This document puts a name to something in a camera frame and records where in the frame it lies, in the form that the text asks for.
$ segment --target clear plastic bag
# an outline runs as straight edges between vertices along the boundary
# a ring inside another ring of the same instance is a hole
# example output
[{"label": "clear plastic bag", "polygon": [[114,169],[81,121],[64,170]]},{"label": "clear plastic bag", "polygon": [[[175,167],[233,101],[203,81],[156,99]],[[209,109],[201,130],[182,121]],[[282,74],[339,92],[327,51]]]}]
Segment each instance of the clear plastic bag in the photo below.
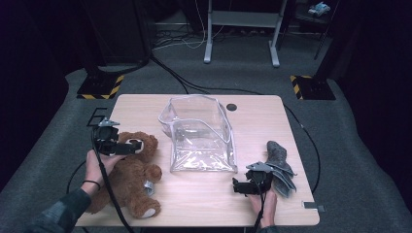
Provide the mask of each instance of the clear plastic bag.
[{"label": "clear plastic bag", "polygon": [[205,95],[174,97],[158,120],[172,140],[171,172],[237,173],[232,129],[219,100]]}]

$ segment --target teddy bear foot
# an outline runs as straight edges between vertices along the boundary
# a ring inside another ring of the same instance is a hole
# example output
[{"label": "teddy bear foot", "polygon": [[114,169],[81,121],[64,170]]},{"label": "teddy bear foot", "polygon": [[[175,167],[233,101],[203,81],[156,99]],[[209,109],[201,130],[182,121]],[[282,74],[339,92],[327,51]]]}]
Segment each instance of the teddy bear foot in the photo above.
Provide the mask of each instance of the teddy bear foot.
[{"label": "teddy bear foot", "polygon": [[155,209],[148,209],[145,213],[141,216],[141,218],[151,217],[155,214]]}]

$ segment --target teddy bear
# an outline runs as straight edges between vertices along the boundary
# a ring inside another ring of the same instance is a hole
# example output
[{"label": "teddy bear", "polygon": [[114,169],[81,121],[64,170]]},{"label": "teddy bear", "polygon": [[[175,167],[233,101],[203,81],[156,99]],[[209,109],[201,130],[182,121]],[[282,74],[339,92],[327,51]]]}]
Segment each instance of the teddy bear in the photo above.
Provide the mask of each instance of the teddy bear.
[{"label": "teddy bear", "polygon": [[[145,184],[157,183],[161,179],[161,169],[149,162],[155,156],[158,140],[154,135],[144,132],[122,132],[119,134],[119,143],[136,143],[143,141],[143,150],[138,154],[130,154],[119,161],[109,175],[110,185],[120,207],[127,207],[130,214],[136,218],[157,216],[160,204],[149,196]],[[95,214],[107,204],[112,203],[106,186],[91,198],[91,205],[86,210]]]}]

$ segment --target light wood tabletop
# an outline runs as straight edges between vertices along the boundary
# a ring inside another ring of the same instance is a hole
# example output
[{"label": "light wood tabletop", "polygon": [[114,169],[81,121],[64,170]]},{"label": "light wood tabletop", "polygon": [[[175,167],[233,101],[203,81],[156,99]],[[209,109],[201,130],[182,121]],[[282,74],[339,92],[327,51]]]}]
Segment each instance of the light wood tabletop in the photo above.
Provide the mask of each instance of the light wood tabletop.
[{"label": "light wood tabletop", "polygon": [[[235,104],[236,111],[226,110],[232,126],[238,173],[173,172],[170,173],[172,141],[162,132],[158,116],[171,97],[181,95],[124,94],[119,96],[111,120],[120,123],[120,132],[143,131],[158,138],[154,164],[163,176],[154,185],[152,198],[159,201],[158,216],[135,219],[122,208],[131,226],[252,226],[257,216],[249,199],[235,193],[232,178],[246,182],[247,165],[267,159],[266,143],[275,141],[288,152],[287,162],[296,176],[296,192],[289,198],[278,195],[276,225],[316,225],[317,210],[304,209],[302,202],[313,202],[313,196],[292,134],[283,102],[275,95],[210,95],[223,106]],[[85,213],[77,226],[122,226],[112,206],[91,215]]]}]

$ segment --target black curtain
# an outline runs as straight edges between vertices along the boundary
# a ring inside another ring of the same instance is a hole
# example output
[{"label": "black curtain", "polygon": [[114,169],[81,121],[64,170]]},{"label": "black curtain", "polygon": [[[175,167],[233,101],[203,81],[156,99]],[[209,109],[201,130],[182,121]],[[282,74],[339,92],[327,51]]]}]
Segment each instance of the black curtain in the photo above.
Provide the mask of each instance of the black curtain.
[{"label": "black curtain", "polygon": [[[70,6],[85,31],[91,56],[101,64],[80,2]],[[63,103],[68,91],[65,76],[83,64],[68,40],[61,1],[0,1],[0,18],[3,189]]]},{"label": "black curtain", "polygon": [[351,105],[359,135],[378,164],[393,178],[412,212],[410,4],[364,2],[362,24],[350,55],[340,53],[348,62],[330,65],[332,70],[344,70],[338,84]]}]

